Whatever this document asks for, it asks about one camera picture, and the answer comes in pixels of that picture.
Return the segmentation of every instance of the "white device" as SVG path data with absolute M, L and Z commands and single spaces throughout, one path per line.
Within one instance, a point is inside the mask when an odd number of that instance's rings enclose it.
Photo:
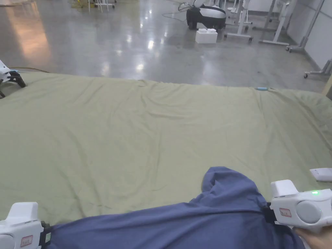
M 10 70 L 1 60 L 0 60 L 0 85 L 4 82 L 11 81 L 17 83 L 21 88 L 26 87 L 21 75 L 16 70 Z M 0 96 L 5 97 L 3 92 L 0 91 Z
M 276 224 L 319 232 L 332 225 L 332 191 L 330 189 L 299 192 L 291 180 L 271 183 L 273 198 L 270 209 Z
M 10 69 L 7 68 L 7 66 L 0 60 L 0 80 L 3 80 L 3 82 L 8 81 L 9 72 L 10 72 Z
M 311 169 L 310 172 L 319 182 L 332 182 L 332 168 Z
M 49 241 L 49 225 L 38 219 L 37 202 L 13 204 L 7 218 L 0 221 L 1 249 L 41 249 Z

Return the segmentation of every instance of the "white foam block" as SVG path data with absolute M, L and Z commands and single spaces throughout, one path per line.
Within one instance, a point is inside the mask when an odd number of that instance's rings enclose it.
M 197 43 L 216 43 L 218 33 L 215 29 L 199 29 L 196 31 L 196 42 Z

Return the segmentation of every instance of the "blue shirt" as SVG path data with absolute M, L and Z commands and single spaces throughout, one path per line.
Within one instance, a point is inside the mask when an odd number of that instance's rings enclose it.
M 266 201 L 253 181 L 210 168 L 189 203 L 101 215 L 56 225 L 47 249 L 304 249 L 287 226 L 267 223 Z

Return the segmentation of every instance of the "white block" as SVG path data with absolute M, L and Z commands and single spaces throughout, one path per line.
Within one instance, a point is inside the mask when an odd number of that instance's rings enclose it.
M 218 33 L 215 29 L 199 29 L 196 31 L 197 43 L 216 43 Z
M 298 190 L 291 180 L 271 182 L 273 197 L 297 194 Z
M 310 172 L 318 182 L 332 182 L 332 168 L 311 169 Z

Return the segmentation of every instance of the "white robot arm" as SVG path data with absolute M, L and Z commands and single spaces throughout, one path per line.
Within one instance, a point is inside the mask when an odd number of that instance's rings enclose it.
M 36 202 L 15 203 L 7 218 L 0 221 L 0 248 L 41 249 L 50 242 L 50 230 L 38 219 Z
M 298 192 L 291 180 L 271 183 L 273 198 L 270 209 L 276 224 L 295 226 L 319 232 L 332 225 L 331 189 Z

